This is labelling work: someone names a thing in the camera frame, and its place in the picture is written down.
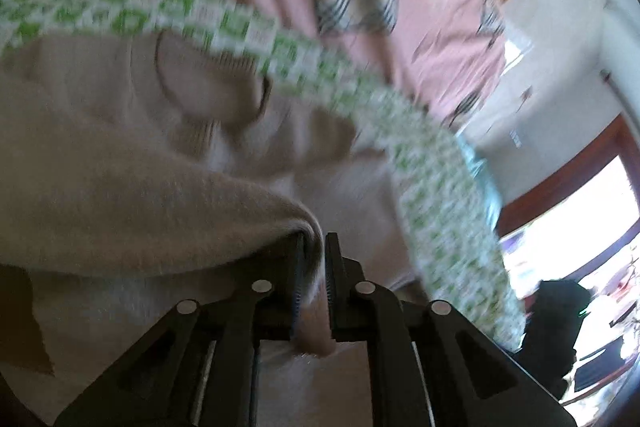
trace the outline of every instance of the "beige knit sweater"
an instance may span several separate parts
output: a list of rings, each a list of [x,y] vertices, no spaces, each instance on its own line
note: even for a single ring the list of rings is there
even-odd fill
[[[3,57],[0,263],[28,270],[46,385],[80,391],[176,301],[225,298],[254,276],[236,261],[292,232],[310,259],[298,334],[327,350],[321,226],[369,279],[411,276],[385,156],[355,138],[249,61],[171,33],[48,36]],[[26,331],[0,330],[4,347]],[[43,369],[19,351],[0,357]],[[70,399],[2,371],[47,420]]]

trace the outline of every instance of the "dark object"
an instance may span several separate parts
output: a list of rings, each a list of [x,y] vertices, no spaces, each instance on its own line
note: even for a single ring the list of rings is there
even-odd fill
[[[14,391],[0,375],[0,426],[46,427],[41,420],[16,398]]]
[[[597,384],[625,365],[625,360],[620,358],[622,344],[623,338],[618,337],[615,341],[604,346],[603,352],[597,357],[575,370],[576,393]]]
[[[205,306],[182,301],[91,384],[56,427],[255,425],[259,341],[290,339],[302,238],[278,280]],[[330,323],[366,342],[374,427],[575,426],[553,397],[445,301],[399,301],[326,238]]]
[[[633,310],[635,310],[638,307],[638,302],[635,301],[631,304],[631,306],[629,306],[629,308],[626,309],[625,312],[623,312],[622,315],[620,315],[620,317],[613,319],[610,323],[609,323],[609,328],[612,328],[613,326],[617,326],[618,324],[620,324],[622,321],[624,321]]]
[[[574,367],[574,345],[585,316],[582,311],[590,301],[591,293],[575,281],[541,282],[522,349],[513,355],[557,399],[567,389],[563,377]]]

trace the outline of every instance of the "bed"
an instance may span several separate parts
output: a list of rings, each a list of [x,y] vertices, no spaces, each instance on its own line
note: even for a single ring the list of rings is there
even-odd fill
[[[104,4],[115,8],[105,12]],[[20,47],[45,30],[128,34],[171,28],[210,50],[255,54],[278,89],[352,118],[363,140],[386,150],[398,179],[408,241],[421,252],[414,256],[414,266],[422,287],[431,298],[448,297],[483,331],[514,347],[524,327],[523,310],[510,289],[482,197],[460,148],[451,133],[437,126],[449,126],[494,89],[504,65],[499,6],[495,0],[351,0],[346,8],[343,4],[0,0],[0,48]],[[312,68],[309,57],[314,58]],[[465,298],[462,288],[472,298]],[[335,375],[348,373],[350,364],[362,361],[361,355],[350,350],[313,361],[318,387],[291,392],[298,393],[301,402],[309,403],[311,395],[322,398],[319,395],[332,387]],[[282,367],[276,351],[268,363],[273,363],[273,375]],[[300,360],[286,364],[280,378],[265,384],[264,396],[274,407],[283,405],[278,386],[300,381],[305,368]],[[21,380],[20,369],[3,366],[2,372],[28,394],[31,380]],[[64,378],[66,387],[56,395],[61,404],[82,387],[72,375]],[[43,393],[55,387],[52,380],[38,379]],[[345,399],[366,403],[360,383]],[[300,423],[302,411],[289,413],[292,425]],[[324,418],[324,423],[332,421]],[[360,415],[352,425],[366,425],[366,419]]]

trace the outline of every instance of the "white wall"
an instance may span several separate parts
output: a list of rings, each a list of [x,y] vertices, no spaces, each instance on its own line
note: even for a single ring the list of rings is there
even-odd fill
[[[553,100],[522,120],[522,142],[494,142],[484,154],[505,203],[525,194],[586,147],[622,111],[618,100],[593,70],[565,86]]]
[[[538,185],[588,145],[623,108],[600,79],[608,0],[510,0],[506,16],[532,39],[534,48],[502,78],[496,93],[465,136],[489,160],[506,203]],[[622,0],[638,18],[640,7]],[[607,48],[617,45],[612,40]],[[613,63],[621,66],[619,57]],[[640,109],[640,76],[631,78],[633,59],[625,66]],[[636,54],[640,64],[640,55]],[[520,95],[533,96],[520,111]],[[510,138],[515,130],[522,142]]]
[[[640,120],[640,3],[607,0],[600,64],[610,71],[632,120]]]

